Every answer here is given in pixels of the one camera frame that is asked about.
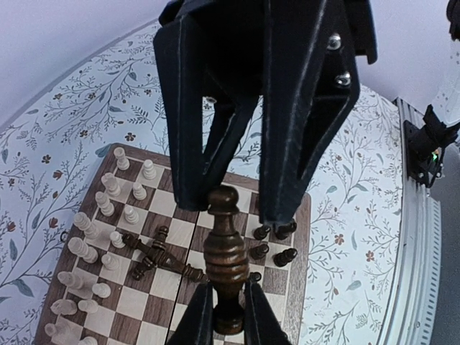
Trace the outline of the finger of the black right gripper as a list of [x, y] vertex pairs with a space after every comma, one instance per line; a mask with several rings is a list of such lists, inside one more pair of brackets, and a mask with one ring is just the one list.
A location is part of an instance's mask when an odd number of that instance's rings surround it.
[[343, 1], [264, 3], [259, 220], [286, 224], [359, 97]]
[[261, 33], [190, 14], [160, 24], [153, 45], [175, 201], [185, 210], [203, 211], [259, 101]]

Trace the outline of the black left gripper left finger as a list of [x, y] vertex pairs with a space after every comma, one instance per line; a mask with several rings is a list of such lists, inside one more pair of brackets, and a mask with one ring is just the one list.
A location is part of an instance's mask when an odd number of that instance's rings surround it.
[[213, 343], [213, 287], [197, 286], [174, 334], [167, 345], [209, 345]]

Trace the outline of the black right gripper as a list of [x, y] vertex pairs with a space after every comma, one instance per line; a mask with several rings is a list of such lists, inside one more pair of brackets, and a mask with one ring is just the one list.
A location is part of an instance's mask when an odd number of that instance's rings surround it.
[[[169, 1], [159, 16], [162, 26], [177, 16], [189, 14], [212, 5], [236, 5], [236, 1]], [[377, 61], [377, 39], [370, 1], [344, 1], [346, 17], [354, 41], [356, 56], [365, 56], [369, 65]]]

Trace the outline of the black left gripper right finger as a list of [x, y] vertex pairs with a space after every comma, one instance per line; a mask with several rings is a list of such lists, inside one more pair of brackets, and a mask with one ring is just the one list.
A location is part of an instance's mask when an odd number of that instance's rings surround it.
[[246, 281], [244, 289], [244, 343], [291, 345], [257, 282]]

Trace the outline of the dark chess piece corner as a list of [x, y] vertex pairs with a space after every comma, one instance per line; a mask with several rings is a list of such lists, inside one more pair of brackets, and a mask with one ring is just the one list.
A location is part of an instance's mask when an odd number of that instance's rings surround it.
[[295, 248], [285, 249], [273, 256], [272, 260], [277, 267], [284, 267], [291, 263], [298, 255]]

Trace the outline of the tall dark chess piece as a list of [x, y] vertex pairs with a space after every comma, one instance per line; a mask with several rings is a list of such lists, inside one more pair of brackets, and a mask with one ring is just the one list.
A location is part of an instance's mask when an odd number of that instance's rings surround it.
[[234, 226], [238, 200], [237, 190], [227, 185], [208, 194], [208, 213], [214, 217], [214, 223], [203, 243], [203, 256], [206, 274], [218, 298], [213, 327], [223, 335], [240, 333], [244, 325], [239, 293], [249, 276], [249, 260], [245, 242]]

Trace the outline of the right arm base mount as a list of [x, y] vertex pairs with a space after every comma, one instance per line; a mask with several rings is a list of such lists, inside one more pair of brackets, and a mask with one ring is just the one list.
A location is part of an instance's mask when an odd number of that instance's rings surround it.
[[432, 104], [427, 106], [423, 121], [421, 128], [408, 120], [403, 122], [407, 174], [431, 188], [441, 177], [446, 148], [459, 136], [459, 123], [447, 126], [437, 117]]

